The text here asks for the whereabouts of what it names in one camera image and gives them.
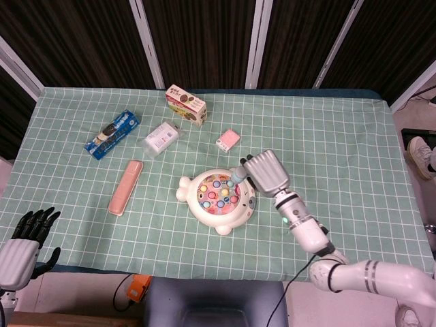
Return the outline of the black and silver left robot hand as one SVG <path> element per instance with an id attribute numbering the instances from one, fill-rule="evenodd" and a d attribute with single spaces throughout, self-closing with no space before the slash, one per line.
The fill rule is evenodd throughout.
<path id="1" fill-rule="evenodd" d="M 47 263 L 37 265 L 40 250 L 61 213 L 53 207 L 22 216 L 9 240 L 0 248 L 0 290 L 21 290 L 30 280 L 52 270 L 61 249 L 55 248 Z"/>

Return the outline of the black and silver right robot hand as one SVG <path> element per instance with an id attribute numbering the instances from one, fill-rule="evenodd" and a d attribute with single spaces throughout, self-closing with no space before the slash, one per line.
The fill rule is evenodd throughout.
<path id="1" fill-rule="evenodd" d="M 256 189 L 267 198 L 273 198 L 290 186 L 290 176 L 273 150 L 248 155 L 240 163 Z"/>

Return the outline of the light blue toy hammer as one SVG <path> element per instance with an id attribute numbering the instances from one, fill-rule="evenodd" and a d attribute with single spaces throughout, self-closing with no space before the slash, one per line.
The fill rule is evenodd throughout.
<path id="1" fill-rule="evenodd" d="M 230 179 L 235 185 L 242 183 L 246 179 L 246 177 L 247 172 L 243 166 L 238 166 L 237 168 L 231 169 Z"/>

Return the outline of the white fish-shaped toy game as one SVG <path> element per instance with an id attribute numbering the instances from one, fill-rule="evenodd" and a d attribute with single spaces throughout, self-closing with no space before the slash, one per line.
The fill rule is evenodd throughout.
<path id="1" fill-rule="evenodd" d="M 195 178 L 182 176 L 176 198 L 187 203 L 193 216 L 220 235 L 245 224 L 255 210 L 255 189 L 248 180 L 236 184 L 232 171 L 215 168 Z"/>

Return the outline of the small pink and white box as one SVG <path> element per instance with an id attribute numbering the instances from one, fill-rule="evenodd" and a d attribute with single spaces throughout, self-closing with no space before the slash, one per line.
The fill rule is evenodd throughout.
<path id="1" fill-rule="evenodd" d="M 225 131 L 216 141 L 216 145 L 225 153 L 227 153 L 240 140 L 238 133 L 232 129 Z"/>

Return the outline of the green checked tablecloth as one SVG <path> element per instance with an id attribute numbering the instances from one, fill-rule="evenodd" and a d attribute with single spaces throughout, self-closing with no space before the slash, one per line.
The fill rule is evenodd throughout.
<path id="1" fill-rule="evenodd" d="M 301 249 L 273 201 L 258 196 L 244 225 L 221 236 L 176 199 L 182 176 L 233 168 L 271 149 L 290 186 L 352 262 L 377 260 L 431 274 L 424 231 L 391 111 L 383 100 L 204 94 L 201 127 L 177 116 L 165 93 L 137 89 L 47 88 L 38 99 L 0 198 L 0 246 L 29 211 L 61 213 L 39 254 L 61 248 L 58 264 L 181 279 L 305 280 Z M 124 110 L 139 125 L 105 157 L 84 145 Z M 141 141 L 164 121 L 180 138 L 155 158 Z M 227 153 L 217 139 L 240 140 Z M 143 169 L 124 213 L 108 205 L 128 163 Z"/>

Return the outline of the cream chocolate cookie box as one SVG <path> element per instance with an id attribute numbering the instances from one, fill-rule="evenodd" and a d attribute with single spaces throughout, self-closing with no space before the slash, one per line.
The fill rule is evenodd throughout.
<path id="1" fill-rule="evenodd" d="M 175 113 L 200 127 L 207 119 L 206 102 L 172 84 L 165 93 L 168 105 Z"/>

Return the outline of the clear packet of white pads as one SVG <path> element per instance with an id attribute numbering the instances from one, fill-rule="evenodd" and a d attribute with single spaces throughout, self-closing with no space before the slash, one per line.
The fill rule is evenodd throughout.
<path id="1" fill-rule="evenodd" d="M 148 157 L 155 158 L 176 142 L 181 134 L 182 131 L 178 125 L 164 121 L 141 141 L 141 145 Z"/>

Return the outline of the orange device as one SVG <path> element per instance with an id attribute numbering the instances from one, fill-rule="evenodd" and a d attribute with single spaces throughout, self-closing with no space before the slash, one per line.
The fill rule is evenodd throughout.
<path id="1" fill-rule="evenodd" d="M 132 281 L 127 288 L 127 298 L 139 303 L 149 289 L 153 277 L 150 275 L 133 275 Z"/>

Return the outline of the long pink plastic case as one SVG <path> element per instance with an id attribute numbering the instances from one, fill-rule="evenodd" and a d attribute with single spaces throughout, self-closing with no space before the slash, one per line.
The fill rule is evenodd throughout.
<path id="1" fill-rule="evenodd" d="M 141 161 L 131 160 L 128 163 L 118 187 L 108 205 L 109 213 L 116 216 L 121 216 L 124 213 L 142 169 L 143 163 Z"/>

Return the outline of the black flat box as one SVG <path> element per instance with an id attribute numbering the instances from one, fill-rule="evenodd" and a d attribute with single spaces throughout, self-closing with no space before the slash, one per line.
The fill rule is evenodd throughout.
<path id="1" fill-rule="evenodd" d="M 431 149 L 436 147 L 436 131 L 427 129 L 410 129 L 403 128 L 401 130 L 401 137 L 405 150 L 412 138 L 420 136 L 430 146 Z"/>

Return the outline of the white sneaker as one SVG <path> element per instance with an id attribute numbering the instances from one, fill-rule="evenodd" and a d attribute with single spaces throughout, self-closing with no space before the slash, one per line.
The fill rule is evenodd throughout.
<path id="1" fill-rule="evenodd" d="M 436 147 L 431 149 L 424 138 L 415 136 L 409 141 L 407 152 L 424 180 L 436 178 Z"/>

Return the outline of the blue Oreo cookie box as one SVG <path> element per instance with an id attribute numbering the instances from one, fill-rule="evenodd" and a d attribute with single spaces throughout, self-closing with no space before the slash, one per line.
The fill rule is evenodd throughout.
<path id="1" fill-rule="evenodd" d="M 133 112 L 124 110 L 113 122 L 103 128 L 92 140 L 84 145 L 84 149 L 96 160 L 105 157 L 122 139 L 139 125 Z"/>

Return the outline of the white frame post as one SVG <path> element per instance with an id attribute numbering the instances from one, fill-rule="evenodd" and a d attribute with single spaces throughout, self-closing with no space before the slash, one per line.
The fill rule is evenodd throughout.
<path id="1" fill-rule="evenodd" d="M 274 0 L 256 0 L 255 2 L 245 89 L 256 89 L 258 86 L 273 3 Z"/>
<path id="2" fill-rule="evenodd" d="M 355 21 L 360 8 L 362 7 L 364 3 L 364 0 L 354 0 L 348 15 L 341 27 L 341 30 L 339 31 L 338 36 L 336 37 L 336 40 L 334 41 L 330 52 L 328 53 L 328 56 L 326 57 L 326 60 L 323 63 L 323 66 L 319 72 L 319 74 L 317 75 L 317 78 L 315 79 L 315 82 L 312 86 L 313 89 L 319 89 L 327 75 L 327 73 L 329 72 L 331 65 L 338 53 L 338 51 L 340 50 L 344 39 L 347 36 L 348 31 L 350 30 L 353 22 Z"/>
<path id="3" fill-rule="evenodd" d="M 129 0 L 132 14 L 134 15 L 135 24 L 142 42 L 146 60 L 153 77 L 153 82 L 157 89 L 165 89 L 165 83 L 161 73 L 159 59 L 155 50 L 153 37 L 146 17 L 146 11 L 142 0 Z"/>
<path id="4" fill-rule="evenodd" d="M 0 66 L 37 101 L 44 90 L 44 85 L 1 36 Z"/>
<path id="5" fill-rule="evenodd" d="M 425 83 L 436 74 L 436 60 L 433 61 L 418 78 L 390 105 L 391 112 L 394 113 L 403 108 L 407 101 L 412 98 Z"/>

